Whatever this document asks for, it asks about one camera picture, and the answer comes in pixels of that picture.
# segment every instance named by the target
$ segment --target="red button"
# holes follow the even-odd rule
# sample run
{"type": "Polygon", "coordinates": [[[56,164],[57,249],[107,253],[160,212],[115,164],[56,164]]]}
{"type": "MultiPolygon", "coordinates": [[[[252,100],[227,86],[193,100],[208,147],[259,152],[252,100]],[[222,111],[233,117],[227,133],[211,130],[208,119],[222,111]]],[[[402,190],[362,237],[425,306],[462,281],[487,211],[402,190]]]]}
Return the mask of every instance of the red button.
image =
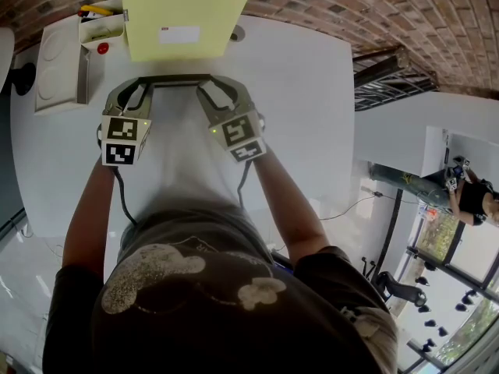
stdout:
{"type": "Polygon", "coordinates": [[[109,50],[108,43],[100,43],[99,46],[97,47],[97,53],[99,54],[106,54],[108,50],[109,50]]]}

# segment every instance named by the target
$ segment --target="brick ceiling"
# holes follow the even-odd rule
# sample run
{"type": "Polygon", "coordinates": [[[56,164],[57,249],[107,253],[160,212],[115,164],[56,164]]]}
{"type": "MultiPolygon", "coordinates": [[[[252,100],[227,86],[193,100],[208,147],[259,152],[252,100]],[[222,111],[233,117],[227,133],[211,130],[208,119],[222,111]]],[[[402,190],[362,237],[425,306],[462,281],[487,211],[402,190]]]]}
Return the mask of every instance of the brick ceiling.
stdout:
{"type": "MultiPolygon", "coordinates": [[[[21,51],[96,1],[0,0],[0,26],[15,30],[21,51]]],[[[499,0],[249,0],[243,13],[340,37],[356,54],[404,44],[440,84],[499,90],[499,0]]]]}

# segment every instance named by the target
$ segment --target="yellow object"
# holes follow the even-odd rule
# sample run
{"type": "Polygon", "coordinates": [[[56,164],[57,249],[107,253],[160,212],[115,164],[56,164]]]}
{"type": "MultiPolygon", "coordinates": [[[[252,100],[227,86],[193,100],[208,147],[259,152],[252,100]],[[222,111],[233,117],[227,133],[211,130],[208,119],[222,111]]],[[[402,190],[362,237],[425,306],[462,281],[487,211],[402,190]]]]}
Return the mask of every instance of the yellow object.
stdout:
{"type": "Polygon", "coordinates": [[[103,16],[111,16],[113,14],[113,11],[102,9],[101,7],[96,7],[95,5],[82,5],[80,10],[96,12],[97,14],[101,14],[103,16]]]}
{"type": "Polygon", "coordinates": [[[122,0],[133,61],[224,54],[247,0],[122,0]]]}

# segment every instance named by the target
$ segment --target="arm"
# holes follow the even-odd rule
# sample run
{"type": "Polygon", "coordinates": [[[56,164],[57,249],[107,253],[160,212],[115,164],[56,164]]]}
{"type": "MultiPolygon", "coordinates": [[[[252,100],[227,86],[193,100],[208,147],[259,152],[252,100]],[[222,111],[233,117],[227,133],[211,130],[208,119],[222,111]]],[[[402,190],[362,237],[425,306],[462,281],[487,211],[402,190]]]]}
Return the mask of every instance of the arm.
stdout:
{"type": "Polygon", "coordinates": [[[104,254],[115,176],[96,162],[65,238],[62,267],[76,265],[104,276],[104,254]]]}
{"type": "Polygon", "coordinates": [[[455,217],[457,217],[460,221],[469,224],[470,226],[474,225],[473,215],[469,212],[463,212],[459,209],[458,200],[455,197],[454,191],[449,191],[449,199],[451,202],[452,213],[455,217]]]}
{"type": "Polygon", "coordinates": [[[328,246],[319,218],[274,151],[268,147],[267,153],[255,159],[254,164],[292,265],[328,246]]]}
{"type": "Polygon", "coordinates": [[[469,169],[469,168],[466,169],[466,174],[468,175],[469,180],[471,181],[471,183],[480,183],[480,179],[475,174],[475,172],[472,171],[471,169],[469,169]]]}

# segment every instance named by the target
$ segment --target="white table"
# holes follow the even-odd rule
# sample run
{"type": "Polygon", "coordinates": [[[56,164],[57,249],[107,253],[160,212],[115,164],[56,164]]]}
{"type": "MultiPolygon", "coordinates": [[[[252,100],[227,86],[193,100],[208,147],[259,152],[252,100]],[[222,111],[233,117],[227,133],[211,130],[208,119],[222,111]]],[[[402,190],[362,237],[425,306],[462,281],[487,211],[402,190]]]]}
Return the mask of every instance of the white table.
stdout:
{"type": "MultiPolygon", "coordinates": [[[[88,108],[34,116],[36,87],[24,97],[12,91],[12,149],[19,188],[34,233],[63,236],[99,156],[95,130],[109,92],[137,76],[211,73],[246,85],[265,115],[266,140],[305,195],[348,202],[352,167],[354,100],[350,45],[325,34],[268,19],[242,16],[243,41],[229,42],[216,59],[132,63],[127,51],[110,49],[90,59],[88,108]]],[[[16,58],[16,67],[37,61],[37,48],[16,58]]],[[[137,165],[121,170],[132,215],[160,197],[235,202],[242,166],[230,160],[206,131],[194,89],[156,90],[153,125],[137,165]]],[[[247,210],[267,206],[252,171],[243,196],[247,210]]],[[[109,231],[129,222],[118,186],[109,231]]]]}

